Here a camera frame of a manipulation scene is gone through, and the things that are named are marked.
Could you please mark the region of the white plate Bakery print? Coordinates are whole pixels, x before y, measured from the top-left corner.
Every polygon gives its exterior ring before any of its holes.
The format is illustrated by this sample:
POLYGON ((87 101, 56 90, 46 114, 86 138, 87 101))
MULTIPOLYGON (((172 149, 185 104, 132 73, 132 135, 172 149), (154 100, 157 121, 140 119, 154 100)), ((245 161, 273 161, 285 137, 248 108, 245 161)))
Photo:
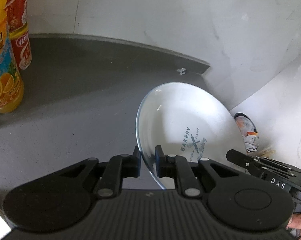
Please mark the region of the white plate Bakery print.
POLYGON ((231 113, 214 96, 188 83, 164 83, 140 103, 136 117, 137 145, 151 176, 162 189, 174 188, 171 178, 156 174, 155 148, 197 163, 209 158, 242 171, 226 159, 229 150, 246 154, 242 134, 231 113))

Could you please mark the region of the orange juice bottle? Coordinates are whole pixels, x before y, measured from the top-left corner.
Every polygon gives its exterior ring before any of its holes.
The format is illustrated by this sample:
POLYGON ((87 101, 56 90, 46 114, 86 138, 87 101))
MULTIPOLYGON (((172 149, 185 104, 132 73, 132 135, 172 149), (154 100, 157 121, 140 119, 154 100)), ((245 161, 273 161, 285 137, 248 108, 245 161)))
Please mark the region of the orange juice bottle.
POLYGON ((21 103, 24 83, 18 70, 9 38, 7 0, 0 0, 0 113, 10 113, 21 103))

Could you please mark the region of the red drink can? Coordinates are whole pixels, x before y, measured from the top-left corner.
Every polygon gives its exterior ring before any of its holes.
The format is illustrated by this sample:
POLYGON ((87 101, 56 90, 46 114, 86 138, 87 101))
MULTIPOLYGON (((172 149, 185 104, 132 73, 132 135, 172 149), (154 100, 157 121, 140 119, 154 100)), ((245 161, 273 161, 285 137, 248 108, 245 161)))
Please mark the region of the red drink can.
POLYGON ((27 2, 28 0, 7 0, 5 6, 9 36, 19 70, 25 70, 32 61, 27 2))

